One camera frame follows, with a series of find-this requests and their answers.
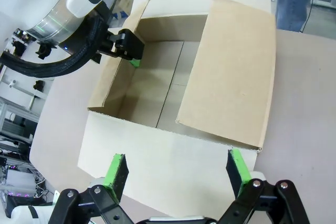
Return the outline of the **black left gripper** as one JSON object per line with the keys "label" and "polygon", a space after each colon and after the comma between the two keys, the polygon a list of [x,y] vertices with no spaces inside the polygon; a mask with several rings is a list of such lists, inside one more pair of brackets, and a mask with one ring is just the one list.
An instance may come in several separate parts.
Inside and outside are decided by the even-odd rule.
{"label": "black left gripper", "polygon": [[118,55],[118,57],[128,60],[134,67],[139,67],[143,56],[144,43],[129,29],[120,30],[116,41],[114,37],[115,34],[106,33],[97,52],[114,58]]}

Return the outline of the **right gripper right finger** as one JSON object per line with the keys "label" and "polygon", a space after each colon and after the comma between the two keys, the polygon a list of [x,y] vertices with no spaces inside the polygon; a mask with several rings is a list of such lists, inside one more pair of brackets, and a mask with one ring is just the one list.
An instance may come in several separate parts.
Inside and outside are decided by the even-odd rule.
{"label": "right gripper right finger", "polygon": [[252,177],[239,149],[228,150],[226,171],[235,195],[218,223],[248,223],[256,211],[265,212],[271,223],[309,223],[299,193],[290,180],[272,185]]}

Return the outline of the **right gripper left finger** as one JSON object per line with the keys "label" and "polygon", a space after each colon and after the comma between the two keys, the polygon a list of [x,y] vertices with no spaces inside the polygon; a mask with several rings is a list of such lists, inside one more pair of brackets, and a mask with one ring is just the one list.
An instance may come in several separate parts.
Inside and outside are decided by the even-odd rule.
{"label": "right gripper left finger", "polygon": [[120,206],[129,170],[124,154],[115,154],[105,177],[98,184],[79,193],[63,190],[55,204],[49,223],[89,223],[101,217],[105,223],[133,223]]}

